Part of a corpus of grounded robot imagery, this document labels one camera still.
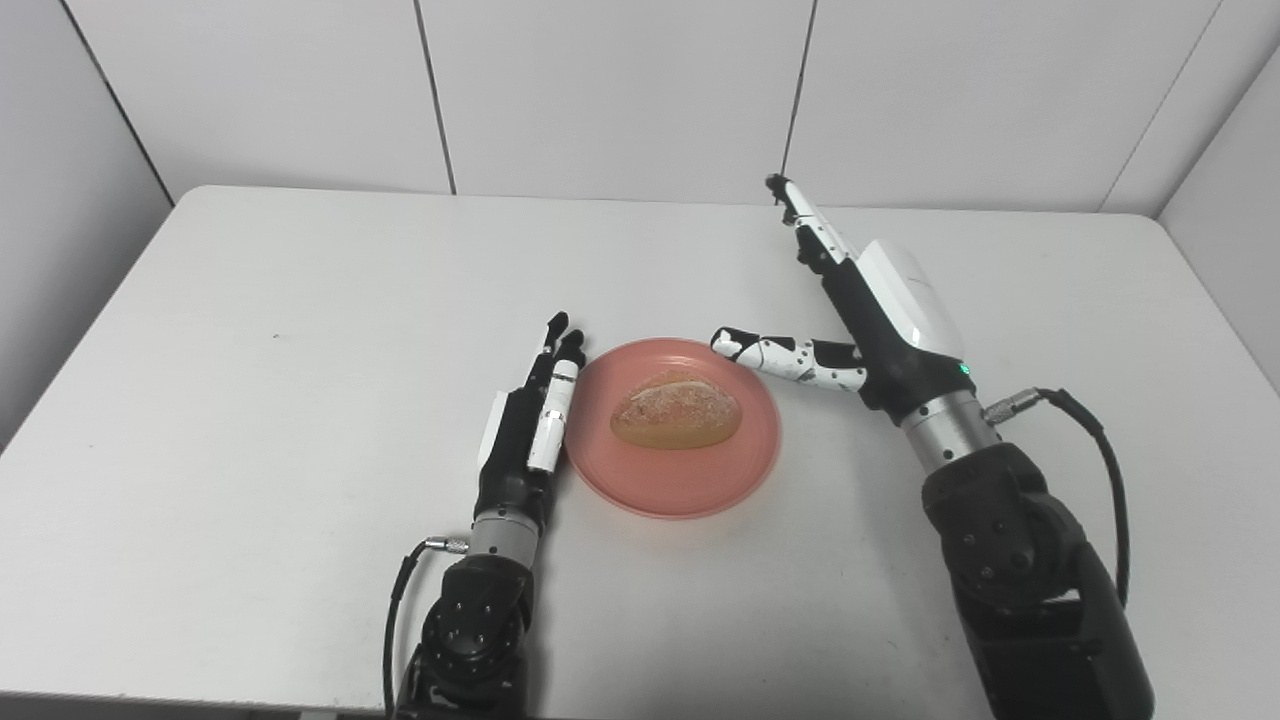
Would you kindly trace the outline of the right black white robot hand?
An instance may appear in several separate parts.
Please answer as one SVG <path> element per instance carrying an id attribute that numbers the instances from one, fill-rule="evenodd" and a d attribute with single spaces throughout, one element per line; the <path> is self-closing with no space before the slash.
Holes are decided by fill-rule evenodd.
<path id="1" fill-rule="evenodd" d="M 765 187 L 785 209 L 797 260 L 819 277 L 851 340 L 797 340 L 721 327 L 709 343 L 713 352 L 786 380 L 854 392 L 896 425 L 937 398 L 975 395 L 954 319 L 908 249 L 888 240 L 856 249 L 794 181 L 774 173 Z"/>

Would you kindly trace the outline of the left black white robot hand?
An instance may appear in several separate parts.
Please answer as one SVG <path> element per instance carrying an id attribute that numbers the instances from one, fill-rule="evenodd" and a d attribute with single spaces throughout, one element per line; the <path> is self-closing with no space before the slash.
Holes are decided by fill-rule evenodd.
<path id="1" fill-rule="evenodd" d="M 521 386 L 495 395 L 483 436 L 474 516 L 524 519 L 545 530 L 552 479 L 561 460 L 570 411 L 586 365 L 585 338 L 570 329 L 570 314 L 548 323 Z"/>

